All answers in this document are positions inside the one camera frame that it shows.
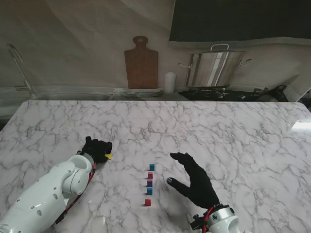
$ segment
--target pot handle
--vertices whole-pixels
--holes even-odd
[[[239,66],[243,66],[246,65],[247,63],[249,63],[252,59],[247,59],[246,61],[240,62]]]
[[[185,66],[185,65],[181,64],[180,62],[178,62],[178,64],[179,64],[181,67],[184,67],[184,68],[188,68],[188,69],[191,68],[191,66]]]
[[[214,46],[227,46],[227,50],[229,50],[229,45],[228,45],[228,44],[215,44],[215,45],[212,45],[212,46],[210,47],[210,51],[213,50],[213,47],[214,47]]]

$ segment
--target black glove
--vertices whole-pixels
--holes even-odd
[[[90,136],[86,137],[86,144],[82,148],[83,153],[89,154],[95,163],[105,163],[108,158],[105,154],[110,154],[112,150],[111,142],[98,141],[97,139],[92,140]]]
[[[209,209],[213,205],[219,204],[219,199],[206,172],[188,153],[171,153],[171,157],[184,165],[190,177],[190,187],[185,186],[174,178],[168,178],[166,182],[170,186],[204,209]]]

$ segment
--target cutting board handle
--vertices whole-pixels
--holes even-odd
[[[133,38],[134,43],[137,47],[146,46],[148,43],[148,38],[143,35],[138,35]]]

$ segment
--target purple cube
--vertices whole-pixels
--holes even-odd
[[[147,187],[152,187],[152,181],[147,181]]]

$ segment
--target wooden cutting board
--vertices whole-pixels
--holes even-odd
[[[136,47],[124,52],[129,89],[157,89],[158,52],[146,47],[148,38],[133,39]]]

